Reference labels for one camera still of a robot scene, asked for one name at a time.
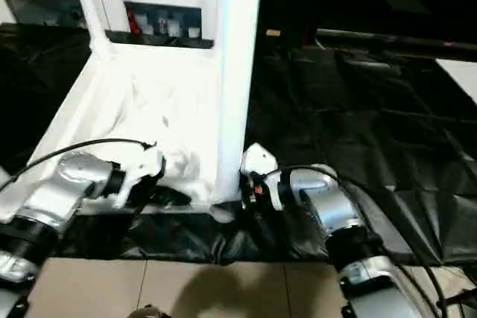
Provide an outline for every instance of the white metal frame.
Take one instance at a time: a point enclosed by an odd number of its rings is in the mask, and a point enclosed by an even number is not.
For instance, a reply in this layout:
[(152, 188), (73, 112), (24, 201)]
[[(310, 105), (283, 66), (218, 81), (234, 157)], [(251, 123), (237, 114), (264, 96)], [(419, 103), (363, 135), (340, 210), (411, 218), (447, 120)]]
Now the white metal frame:
[[(210, 50), (113, 44), (104, 34), (94, 0), (81, 0), (81, 4), (92, 55), (32, 158), (103, 135), (102, 130), (111, 127), (123, 110), (122, 98), (132, 95), (126, 77), (137, 79), (145, 94), (162, 92), (158, 86), (163, 81), (164, 86), (180, 90), (172, 111), (180, 125), (174, 131), (178, 140), (199, 153), (204, 177), (212, 186), (211, 201), (236, 200), (259, 0), (218, 0), (216, 41)], [(155, 76), (154, 81), (141, 83), (150, 76)], [(125, 150), (122, 147), (111, 155)], [(53, 161), (45, 164), (40, 175), (48, 175), (55, 165)]]

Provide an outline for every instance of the cable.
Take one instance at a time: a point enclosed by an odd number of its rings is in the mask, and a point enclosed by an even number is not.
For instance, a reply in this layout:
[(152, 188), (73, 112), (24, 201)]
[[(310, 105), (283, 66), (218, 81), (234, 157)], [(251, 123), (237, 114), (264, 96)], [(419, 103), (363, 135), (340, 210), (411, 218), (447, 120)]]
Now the cable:
[(88, 146), (94, 145), (94, 144), (101, 144), (101, 143), (133, 143), (133, 144), (140, 145), (142, 148), (144, 148), (144, 150), (146, 150), (148, 148), (151, 148), (155, 145), (155, 144), (151, 145), (151, 144), (145, 143), (143, 141), (137, 141), (137, 140), (134, 140), (134, 139), (123, 139), (123, 138), (104, 138), (104, 139), (94, 139), (92, 141), (82, 141), (81, 143), (73, 144), (73, 145), (70, 145), (68, 147), (64, 147), (62, 149), (59, 149), (59, 150), (56, 150), (56, 151), (51, 152), (49, 154), (46, 154), (45, 156), (42, 156), (41, 158), (38, 158), (37, 160), (34, 160), (32, 163), (26, 165), (25, 167), (23, 167), (22, 169), (17, 171), (14, 175), (12, 175), (6, 182), (4, 182), (0, 186), (0, 194), (3, 192), (3, 190), (6, 189), (6, 187), (8, 187), (10, 184), (17, 181), (18, 178), (20, 178), (21, 175), (23, 175), (24, 173), (26, 173), (27, 171), (29, 171), (33, 167), (36, 167), (38, 164), (46, 162), (47, 160), (53, 158), (54, 156), (59, 156), (60, 154), (69, 152), (71, 150), (75, 150), (75, 149), (82, 148), (82, 147), (88, 147)]
[[(285, 166), (283, 168), (277, 168), (273, 171), (270, 171), (266, 174), (263, 174), (263, 175), (260, 176), (260, 178), (262, 180), (265, 180), (270, 175), (279, 173), (280, 171), (290, 171), (290, 170), (294, 170), (294, 169), (308, 169), (308, 170), (311, 170), (311, 171), (316, 171), (316, 172), (318, 172), (320, 174), (323, 174), (323, 175), (327, 175), (331, 179), (335, 180), (341, 186), (341, 188), (346, 191), (346, 193), (350, 196), (350, 199), (354, 198), (354, 196), (350, 193), (350, 191), (346, 188), (346, 186), (343, 185), (343, 182), (349, 182), (349, 183), (353, 184), (354, 186), (356, 186), (357, 188), (360, 188), (364, 193), (366, 193), (370, 197), (373, 197), (372, 193), (370, 192), (370, 189), (368, 187), (366, 187), (365, 185), (361, 184), (360, 182), (357, 182), (356, 180), (354, 180), (352, 178), (349, 178), (349, 177), (346, 177), (346, 176), (334, 175), (334, 174), (328, 172), (326, 169), (322, 169), (320, 167), (314, 167), (314, 166), (311, 166), (311, 165), (288, 165), (288, 166)], [(368, 226), (368, 228), (371, 229), (372, 226), (370, 225), (369, 219), (364, 214), (364, 210), (361, 207), (361, 204), (358, 202), (358, 200), (354, 200), (354, 203), (355, 203), (356, 207), (358, 208), (358, 210), (361, 212), (361, 216), (364, 220), (364, 223), (366, 224), (366, 226)], [(423, 259), (422, 255), (419, 253), (419, 250), (416, 249), (416, 246), (411, 244), (410, 241), (406, 240), (404, 235), (402, 236), (402, 238), (405, 240), (405, 242), (407, 243), (407, 245), (411, 249), (412, 253), (414, 254), (415, 258), (417, 259), (417, 263), (420, 266), (423, 267), (423, 269), (427, 273), (427, 276), (431, 280), (432, 285), (434, 286), (434, 289), (436, 291), (438, 300), (442, 302), (442, 305), (440, 307), (440, 309), (442, 310), (442, 318), (448, 318), (449, 315), (448, 315), (448, 310), (447, 310), (446, 297), (443, 294), (442, 287), (440, 286), (439, 281), (437, 280), (434, 272), (432, 272), (431, 267)], [(392, 257), (392, 255), (390, 255), (389, 257), (390, 257), (390, 260), (397, 262), (397, 260), (395, 260)], [(432, 307), (434, 308), (434, 309), (432, 309), (432, 313), (435, 315), (437, 313), (437, 309), (435, 308), (435, 305), (432, 304), (430, 298), (425, 294), (425, 292), (421, 288), (421, 286), (419, 286), (419, 284), (414, 279), (414, 277), (413, 277), (413, 279), (409, 279), (409, 281), (416, 287), (417, 291), (421, 294), (421, 296), (426, 301), (426, 303), (428, 303), (428, 301), (429, 301), (429, 303), (431, 303)]]
[(428, 305), (429, 309), (432, 312), (432, 315), (435, 318), (440, 318), (439, 312), (437, 312), (437, 307), (435, 306), (434, 303), (432, 303), (432, 300), (429, 298), (429, 296), (424, 291), (424, 289), (420, 286), (419, 282), (417, 282), (417, 280), (412, 276), (412, 274), (409, 273), (409, 271), (407, 271), (404, 268), (404, 266), (402, 266), (398, 261), (396, 261), (394, 259), (394, 257), (392, 255), (390, 255), (390, 252), (386, 252), (386, 254), (388, 255), (388, 257), (391, 260), (391, 262), (393, 263), (393, 265), (396, 266), (402, 272), (402, 274), (407, 278), (407, 280), (409, 280), (410, 283), (412, 283), (412, 285), (414, 286), (414, 288), (416, 288), (416, 290), (417, 290), (417, 292), (419, 292), (420, 296), (423, 297), (424, 302), (426, 302), (426, 304)]
[(319, 47), (321, 50), (326, 50), (326, 48), (321, 45), (321, 42), (318, 41), (318, 39), (315, 37), (315, 44), (317, 47)]

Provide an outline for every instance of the white pole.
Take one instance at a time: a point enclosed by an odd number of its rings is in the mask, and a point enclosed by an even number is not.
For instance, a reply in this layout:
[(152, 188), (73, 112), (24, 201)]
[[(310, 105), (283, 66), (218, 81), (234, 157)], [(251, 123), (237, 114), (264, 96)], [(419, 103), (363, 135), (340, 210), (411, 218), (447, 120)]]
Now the white pole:
[(108, 54), (110, 52), (110, 41), (104, 33), (95, 0), (81, 0), (81, 7), (91, 36), (89, 47), (93, 51), (100, 52), (100, 54)]
[(215, 199), (234, 200), (244, 150), (259, 0), (218, 0), (221, 119)]
[(8, 175), (4, 168), (0, 167), (0, 185), (6, 182), (8, 178), (10, 178), (10, 175)]

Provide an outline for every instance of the floor tile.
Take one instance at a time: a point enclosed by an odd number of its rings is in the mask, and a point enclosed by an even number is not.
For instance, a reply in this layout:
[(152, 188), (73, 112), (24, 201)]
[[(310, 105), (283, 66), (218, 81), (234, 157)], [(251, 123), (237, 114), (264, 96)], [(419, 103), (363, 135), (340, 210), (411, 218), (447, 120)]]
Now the floor tile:
[(341, 318), (346, 305), (333, 266), (286, 264), (291, 318)]
[(140, 305), (173, 318), (289, 318), (281, 264), (148, 262)]
[[(454, 267), (442, 267), (433, 269), (437, 280), (439, 281), (440, 286), (445, 297), (454, 296), (457, 293), (460, 293), (463, 289), (472, 289), (473, 285), (467, 279), (467, 277), (460, 271), (458, 268)], [(429, 277), (427, 276), (426, 271), (421, 267), (412, 267), (411, 272), (413, 273), (416, 280), (419, 282), (424, 291), (428, 294), (429, 298), (433, 301), (437, 301), (437, 294), (435, 292), (434, 286), (432, 285)], [(460, 318), (457, 306), (449, 307), (449, 318)]]
[(126, 318), (136, 309), (144, 261), (50, 259), (27, 318)]

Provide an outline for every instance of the black tarp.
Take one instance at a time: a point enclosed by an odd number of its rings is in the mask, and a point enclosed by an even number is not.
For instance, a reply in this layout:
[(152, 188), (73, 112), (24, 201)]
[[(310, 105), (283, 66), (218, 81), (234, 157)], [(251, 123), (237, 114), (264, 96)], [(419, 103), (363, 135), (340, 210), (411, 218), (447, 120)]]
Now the black tarp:
[[(51, 43), (40, 32), (32, 37), (5, 32), (0, 47), (9, 61), (0, 69), (0, 83), (4, 97), (11, 93), (12, 104), (21, 106), (25, 99), (20, 90), (5, 92), (18, 77), (17, 71), (5, 70), (15, 69), (9, 64), (18, 60), (21, 71), (37, 74), (28, 82), (35, 98), (43, 76), (71, 85), (86, 61), (89, 40), (83, 34), (75, 42), (77, 31), (61, 33)], [(51, 45), (61, 51), (48, 65)], [(25, 61), (33, 53), (40, 54), (50, 72)], [(22, 110), (40, 117), (41, 97), (38, 92), (38, 108)], [(57, 108), (60, 100), (55, 101), (48, 105)], [(42, 118), (41, 132), (28, 126), (28, 118), (21, 131), (15, 121), (7, 122), (11, 127), (2, 141), (25, 140), (25, 148), (33, 147), (50, 117)], [(476, 105), (433, 60), (256, 50), (247, 144), (262, 144), (282, 165), (326, 163), (366, 185), (372, 198), (350, 190), (386, 246), (403, 261), (411, 256), (401, 235), (434, 264), (477, 261), (476, 126)], [(229, 224), (205, 214), (141, 215), (133, 222), (128, 215), (78, 217), (57, 254), (219, 264), (326, 259), (318, 231), (300, 210), (238, 210), (236, 215)]]

